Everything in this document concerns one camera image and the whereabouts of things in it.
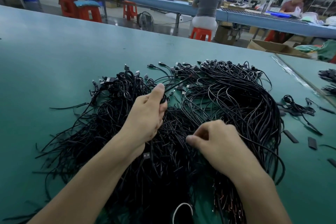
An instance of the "white loop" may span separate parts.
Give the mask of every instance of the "white loop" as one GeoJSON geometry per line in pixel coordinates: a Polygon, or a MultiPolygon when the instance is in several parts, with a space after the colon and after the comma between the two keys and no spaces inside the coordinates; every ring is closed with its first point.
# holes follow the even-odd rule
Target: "white loop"
{"type": "Polygon", "coordinates": [[[189,205],[188,203],[182,203],[180,204],[174,211],[174,214],[173,214],[173,224],[174,224],[174,219],[175,219],[175,214],[177,212],[177,210],[182,206],[182,205],[188,205],[190,207],[190,210],[191,210],[191,216],[193,215],[193,208],[191,207],[191,205],[189,205]]]}

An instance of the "right hand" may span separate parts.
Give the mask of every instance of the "right hand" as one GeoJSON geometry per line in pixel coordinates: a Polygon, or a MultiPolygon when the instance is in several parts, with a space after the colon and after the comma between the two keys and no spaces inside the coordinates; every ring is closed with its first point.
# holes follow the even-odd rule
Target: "right hand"
{"type": "Polygon", "coordinates": [[[186,140],[199,149],[217,171],[231,180],[241,174],[263,171],[257,158],[241,140],[235,126],[226,125],[222,120],[202,124],[186,140]]]}

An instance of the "blue cushion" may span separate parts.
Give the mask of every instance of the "blue cushion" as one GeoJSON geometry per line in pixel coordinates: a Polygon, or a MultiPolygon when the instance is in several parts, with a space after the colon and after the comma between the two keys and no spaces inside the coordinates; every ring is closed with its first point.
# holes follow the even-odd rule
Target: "blue cushion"
{"type": "Polygon", "coordinates": [[[87,6],[87,5],[90,5],[90,6],[97,6],[99,7],[100,4],[96,1],[93,1],[93,0],[79,0],[79,1],[75,1],[74,4],[77,6],[77,7],[80,7],[80,6],[87,6]]]}

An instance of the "red shirt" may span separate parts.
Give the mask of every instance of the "red shirt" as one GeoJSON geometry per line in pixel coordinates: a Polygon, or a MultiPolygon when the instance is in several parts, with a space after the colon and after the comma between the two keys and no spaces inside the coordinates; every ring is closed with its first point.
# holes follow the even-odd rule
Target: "red shirt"
{"type": "Polygon", "coordinates": [[[285,13],[292,13],[292,12],[295,11],[295,8],[297,6],[302,11],[302,9],[303,9],[303,2],[293,5],[292,4],[292,0],[291,1],[287,1],[286,3],[283,4],[283,6],[281,7],[280,11],[284,11],[285,13]]]}

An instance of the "left hand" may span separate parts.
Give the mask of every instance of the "left hand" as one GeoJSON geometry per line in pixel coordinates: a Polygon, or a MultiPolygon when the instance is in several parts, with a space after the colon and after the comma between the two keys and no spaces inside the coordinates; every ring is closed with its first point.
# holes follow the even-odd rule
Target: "left hand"
{"type": "Polygon", "coordinates": [[[159,83],[150,94],[137,97],[119,132],[123,137],[131,139],[137,156],[144,151],[145,143],[153,139],[162,125],[168,107],[167,102],[160,104],[164,92],[165,86],[159,83]]]}

